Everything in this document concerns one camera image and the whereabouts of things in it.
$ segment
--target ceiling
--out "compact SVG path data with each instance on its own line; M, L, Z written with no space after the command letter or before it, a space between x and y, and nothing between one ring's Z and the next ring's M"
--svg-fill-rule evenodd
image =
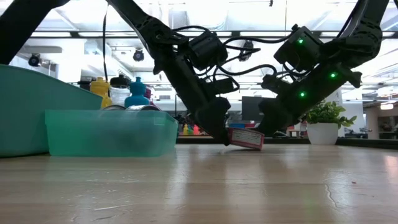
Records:
M0 0L0 14L8 7L12 0ZM257 34L266 32L266 36L279 36L284 31L289 31L294 24L307 26L311 30L322 32L327 42L341 29L346 18L355 5L355 0L274 0L274 5L269 7L269 1L265 0L135 0L143 10L159 18L163 23L171 28L178 28L189 25L200 25L217 31L256 31ZM54 9L45 18L36 30L35 38L30 39L26 46L57 46L63 49L70 48L76 41L86 42L93 37L99 37L102 31L103 16L106 12L107 3L104 0L71 0L68 4ZM391 0L381 27L386 36L398 32L398 10ZM107 63L110 64L108 73L117 75L120 71L128 73L130 76L141 76L145 82L152 84L167 84L165 75L152 75L154 61L149 54L144 51L145 60L135 62L132 55L136 48L142 48L142 44L134 34L132 29L120 18L117 12L110 7L107 17L107 31L117 31L109 33L107 44L111 47L112 54ZM81 32L78 40L72 39L67 32ZM132 36L131 38L115 38L117 36ZM242 42L234 42L232 45L241 46ZM226 66L226 69L233 72L240 72L253 66L269 63L282 69L273 58L274 52L281 44L259 44L262 51L254 54L247 62L233 61ZM230 50L229 56L234 57L239 52ZM42 54L43 57L53 60L55 63L60 60L59 54ZM343 97L346 99L357 99L363 95L380 97L378 90L386 87L378 83L398 83L398 39L385 39L382 42L380 54L374 60L355 68L363 73L364 85L359 90L354 90L352 86L343 87ZM84 76L102 76L102 58L100 55L86 55L86 65L83 67ZM245 76L238 77L238 82L242 83L248 95L253 95L256 91L260 95L270 95L265 90L256 90L259 86L256 83L262 82L262 77L267 70L258 70ZM398 94L398 88L392 86L392 92ZM233 93L234 97L242 95Z

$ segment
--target transparent teal container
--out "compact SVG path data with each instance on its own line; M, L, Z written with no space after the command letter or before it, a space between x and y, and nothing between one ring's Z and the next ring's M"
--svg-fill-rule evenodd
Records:
M45 110L98 110L102 97L43 73L0 65L0 157L49 151Z
M164 111L48 110L52 156L154 157L175 150L178 122Z

